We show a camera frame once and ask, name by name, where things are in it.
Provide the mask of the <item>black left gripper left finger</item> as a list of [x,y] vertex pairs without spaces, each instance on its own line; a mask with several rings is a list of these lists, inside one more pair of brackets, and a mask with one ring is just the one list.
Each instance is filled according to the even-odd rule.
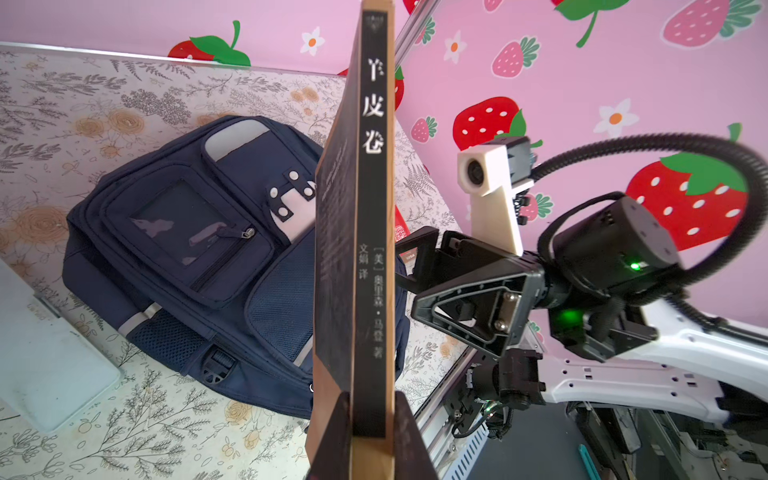
[[313,441],[314,454],[306,479],[350,478],[350,394],[341,392],[329,410],[327,405],[314,404],[308,439]]

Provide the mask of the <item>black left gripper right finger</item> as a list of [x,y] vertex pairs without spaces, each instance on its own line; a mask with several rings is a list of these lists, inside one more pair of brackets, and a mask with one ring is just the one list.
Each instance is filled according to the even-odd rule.
[[404,393],[395,392],[394,405],[394,479],[437,480],[436,470]]

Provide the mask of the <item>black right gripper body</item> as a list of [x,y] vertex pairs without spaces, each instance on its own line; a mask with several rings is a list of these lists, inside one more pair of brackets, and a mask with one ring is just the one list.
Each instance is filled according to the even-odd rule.
[[530,312],[546,297],[546,270],[521,256],[456,231],[422,227],[395,244],[414,250],[396,285],[414,295],[410,317],[495,359],[518,344]]

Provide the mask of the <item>brown black scroll book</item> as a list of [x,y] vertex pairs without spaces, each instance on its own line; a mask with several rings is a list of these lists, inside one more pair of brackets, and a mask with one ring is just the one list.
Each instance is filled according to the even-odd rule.
[[350,394],[349,479],[394,477],[394,70],[394,6],[365,1],[316,171],[314,404]]

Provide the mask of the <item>navy blue student backpack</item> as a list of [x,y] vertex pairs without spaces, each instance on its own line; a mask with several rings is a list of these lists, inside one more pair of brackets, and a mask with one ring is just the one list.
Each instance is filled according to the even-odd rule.
[[322,154],[290,125],[226,116],[126,163],[68,214],[65,286],[167,368],[308,418]]

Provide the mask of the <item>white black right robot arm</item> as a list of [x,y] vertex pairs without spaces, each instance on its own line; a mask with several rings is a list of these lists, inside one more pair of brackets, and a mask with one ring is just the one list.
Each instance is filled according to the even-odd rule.
[[456,436],[481,426],[503,436],[512,414],[551,403],[544,355],[520,343],[530,313],[548,313],[551,336],[573,355],[626,357],[676,367],[719,384],[704,419],[767,441],[767,337],[696,310],[680,293],[640,295],[679,270],[668,232],[619,192],[571,228],[554,222],[536,251],[515,254],[455,231],[424,227],[400,240],[416,262],[397,285],[414,296],[413,319],[473,348],[466,380],[443,399]]

